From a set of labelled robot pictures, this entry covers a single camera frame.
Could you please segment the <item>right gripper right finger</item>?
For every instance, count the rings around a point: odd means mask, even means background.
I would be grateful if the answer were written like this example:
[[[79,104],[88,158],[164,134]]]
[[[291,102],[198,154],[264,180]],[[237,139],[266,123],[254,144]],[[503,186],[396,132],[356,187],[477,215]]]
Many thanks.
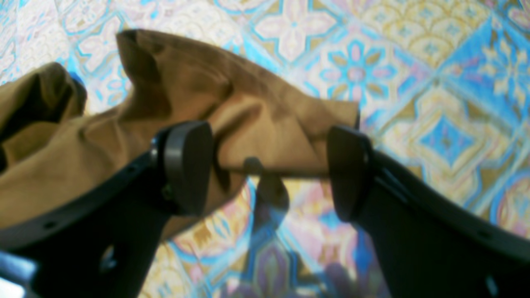
[[[394,298],[529,296],[530,245],[462,209],[347,126],[327,137],[334,208],[373,242]]]

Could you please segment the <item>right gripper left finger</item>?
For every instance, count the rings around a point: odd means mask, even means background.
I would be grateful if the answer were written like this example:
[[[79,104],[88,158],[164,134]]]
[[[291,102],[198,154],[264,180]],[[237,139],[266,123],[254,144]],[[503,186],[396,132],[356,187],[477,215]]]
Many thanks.
[[[165,128],[87,194],[2,229],[2,298],[137,297],[168,220],[204,211],[213,156],[206,121]]]

